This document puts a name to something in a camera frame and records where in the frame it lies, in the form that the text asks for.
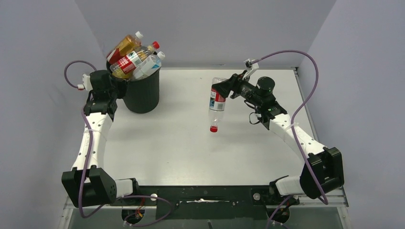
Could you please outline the clear bottle red blue label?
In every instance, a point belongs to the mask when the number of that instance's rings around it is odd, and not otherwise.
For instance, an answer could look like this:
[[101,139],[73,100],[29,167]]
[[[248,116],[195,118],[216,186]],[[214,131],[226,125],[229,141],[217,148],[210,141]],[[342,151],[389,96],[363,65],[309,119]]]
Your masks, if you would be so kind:
[[212,80],[210,102],[209,102],[209,120],[211,122],[210,131],[213,133],[218,131],[218,125],[224,117],[224,108],[226,102],[226,99],[223,98],[217,92],[216,89],[214,89],[213,85],[221,83],[225,80],[226,78],[218,78],[218,77],[214,77]]

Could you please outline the black plastic waste bin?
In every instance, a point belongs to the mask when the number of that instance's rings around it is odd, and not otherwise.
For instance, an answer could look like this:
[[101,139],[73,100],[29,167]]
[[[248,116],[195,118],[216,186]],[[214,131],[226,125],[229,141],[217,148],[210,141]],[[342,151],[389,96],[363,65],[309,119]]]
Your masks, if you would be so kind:
[[144,114],[152,111],[160,99],[160,69],[151,76],[138,81],[128,80],[127,93],[123,98],[126,107],[137,114]]

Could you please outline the clear bottle blue white label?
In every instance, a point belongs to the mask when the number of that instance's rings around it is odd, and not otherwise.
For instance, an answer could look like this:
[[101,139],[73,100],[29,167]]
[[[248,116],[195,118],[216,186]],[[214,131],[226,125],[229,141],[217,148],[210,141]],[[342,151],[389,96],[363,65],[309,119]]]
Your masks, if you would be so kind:
[[130,81],[138,81],[141,79],[145,79],[152,74],[154,74],[157,70],[159,70],[162,66],[162,60],[166,57],[164,52],[158,52],[157,54],[152,54],[148,56],[139,67],[137,67],[132,72],[132,77]]

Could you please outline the gold red tea bottle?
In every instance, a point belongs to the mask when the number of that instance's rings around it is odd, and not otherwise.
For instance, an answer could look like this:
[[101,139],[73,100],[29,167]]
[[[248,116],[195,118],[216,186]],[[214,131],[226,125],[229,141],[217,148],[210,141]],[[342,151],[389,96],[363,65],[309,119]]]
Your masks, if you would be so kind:
[[119,59],[129,54],[131,51],[141,46],[141,39],[143,34],[140,31],[135,32],[134,34],[126,35],[118,45],[113,48],[108,55],[106,60],[109,64],[116,63]]

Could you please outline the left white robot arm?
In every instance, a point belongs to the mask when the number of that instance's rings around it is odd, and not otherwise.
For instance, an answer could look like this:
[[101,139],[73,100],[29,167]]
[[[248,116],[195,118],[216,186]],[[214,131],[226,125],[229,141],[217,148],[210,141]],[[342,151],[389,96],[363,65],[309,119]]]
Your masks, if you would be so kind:
[[81,113],[85,128],[77,158],[71,170],[63,172],[62,184],[77,208],[113,204],[139,190],[135,178],[115,180],[103,169],[108,132],[126,81],[107,70],[97,70],[84,74],[80,87],[89,92]]

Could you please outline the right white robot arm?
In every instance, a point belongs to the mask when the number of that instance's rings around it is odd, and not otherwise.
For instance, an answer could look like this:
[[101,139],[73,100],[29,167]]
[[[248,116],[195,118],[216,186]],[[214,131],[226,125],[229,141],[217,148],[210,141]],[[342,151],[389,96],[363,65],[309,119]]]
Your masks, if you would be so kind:
[[317,199],[342,187],[344,171],[340,150],[319,143],[293,122],[273,94],[275,85],[267,76],[260,77],[256,85],[239,74],[233,74],[229,79],[213,79],[210,107],[219,107],[222,111],[227,97],[242,97],[254,110],[258,122],[302,158],[304,166],[299,176],[284,176],[270,183],[268,196],[273,203],[282,203],[288,195]]

